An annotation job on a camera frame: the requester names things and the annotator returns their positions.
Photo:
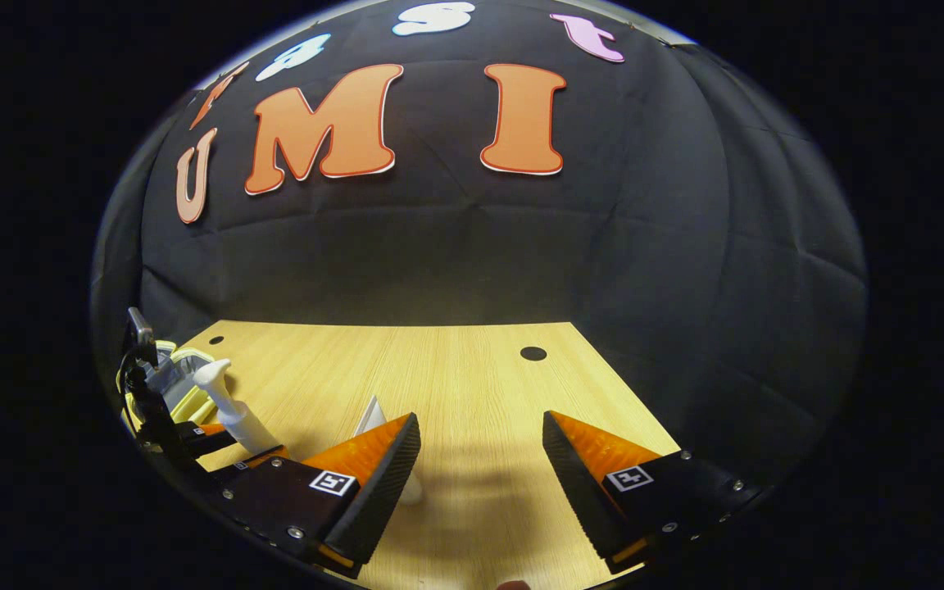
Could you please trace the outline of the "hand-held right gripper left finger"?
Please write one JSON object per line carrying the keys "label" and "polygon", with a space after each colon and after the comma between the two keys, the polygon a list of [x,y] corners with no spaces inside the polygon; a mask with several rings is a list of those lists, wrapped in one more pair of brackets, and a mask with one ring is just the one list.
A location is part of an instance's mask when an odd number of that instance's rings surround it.
{"label": "hand-held right gripper left finger", "polygon": [[420,452],[417,415],[402,415],[302,461],[210,473],[207,500],[289,559],[355,579],[370,561]]}

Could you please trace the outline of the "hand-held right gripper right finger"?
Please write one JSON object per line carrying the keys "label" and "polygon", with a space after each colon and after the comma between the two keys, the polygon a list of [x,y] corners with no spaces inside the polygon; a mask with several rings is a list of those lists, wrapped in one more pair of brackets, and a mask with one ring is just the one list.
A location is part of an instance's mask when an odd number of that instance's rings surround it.
{"label": "hand-held right gripper right finger", "polygon": [[611,574],[673,560],[756,501],[756,482],[695,452],[654,452],[557,411],[544,412],[542,445]]}

